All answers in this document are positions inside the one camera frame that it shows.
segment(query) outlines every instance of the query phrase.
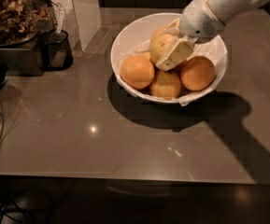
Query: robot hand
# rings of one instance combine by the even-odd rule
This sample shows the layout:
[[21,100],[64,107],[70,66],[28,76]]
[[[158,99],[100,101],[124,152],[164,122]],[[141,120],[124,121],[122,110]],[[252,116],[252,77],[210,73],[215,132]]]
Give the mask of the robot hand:
[[184,61],[193,53],[195,43],[218,35],[236,14],[268,2],[270,0],[192,0],[179,20],[173,21],[165,30],[176,38],[156,66],[163,70],[174,68],[175,63]]

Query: black container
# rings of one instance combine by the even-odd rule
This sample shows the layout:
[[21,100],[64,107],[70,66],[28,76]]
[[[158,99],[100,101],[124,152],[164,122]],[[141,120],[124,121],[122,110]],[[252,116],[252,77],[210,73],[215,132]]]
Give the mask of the black container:
[[61,31],[61,39],[50,39],[55,29],[42,33],[39,41],[42,46],[44,65],[48,70],[60,71],[69,68],[73,64],[73,55],[68,41],[68,33]]

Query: white bowl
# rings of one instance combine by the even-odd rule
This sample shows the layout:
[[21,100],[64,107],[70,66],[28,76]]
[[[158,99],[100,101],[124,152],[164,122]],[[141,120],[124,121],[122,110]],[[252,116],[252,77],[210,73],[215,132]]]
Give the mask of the white bowl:
[[181,104],[188,105],[190,102],[195,101],[202,96],[214,91],[221,79],[223,78],[228,63],[227,48],[225,47],[220,36],[216,36],[212,40],[204,44],[198,44],[191,57],[203,55],[209,58],[215,65],[217,76],[215,80],[202,91],[192,91],[184,94],[177,99],[165,100],[163,98],[154,97],[126,84],[120,75],[121,64],[123,60],[135,53],[148,51],[149,39],[153,31],[160,27],[169,24],[174,19],[178,18],[178,13],[158,13],[143,17],[133,21],[126,26],[115,39],[111,50],[111,64],[114,70],[118,83],[123,86],[134,97],[140,97],[144,100],[152,101],[161,104]]

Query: wire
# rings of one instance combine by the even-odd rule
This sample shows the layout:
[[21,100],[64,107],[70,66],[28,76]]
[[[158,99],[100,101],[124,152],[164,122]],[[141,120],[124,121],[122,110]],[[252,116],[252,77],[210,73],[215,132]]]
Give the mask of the wire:
[[[4,127],[5,127],[5,112],[4,112],[4,108],[3,108],[3,104],[0,100],[0,107],[1,107],[1,111],[0,111],[0,118],[1,118],[1,131],[0,131],[0,147],[2,145],[2,137],[3,137],[3,133],[4,133]],[[10,204],[14,204],[15,208],[8,208],[8,206]],[[17,213],[17,212],[20,212],[23,214],[24,216],[24,220],[19,220],[19,219],[16,219],[14,217],[11,217],[10,215],[8,215],[8,213]],[[16,222],[19,222],[19,223],[27,223],[28,222],[28,217],[27,217],[27,214],[26,214],[26,211],[21,209],[15,202],[14,200],[10,197],[10,194],[9,194],[9,202],[7,203],[2,203],[0,205],[0,223],[1,221],[3,220],[3,217],[8,217]]]

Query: countertop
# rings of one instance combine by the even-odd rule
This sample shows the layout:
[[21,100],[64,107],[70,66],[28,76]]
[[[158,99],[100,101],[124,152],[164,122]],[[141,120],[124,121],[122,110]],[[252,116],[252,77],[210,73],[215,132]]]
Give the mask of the countertop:
[[270,16],[258,9],[228,24],[225,77],[182,107],[134,98],[113,76],[105,40],[158,12],[138,11],[103,11],[107,39],[69,69],[6,77],[0,174],[270,184]]

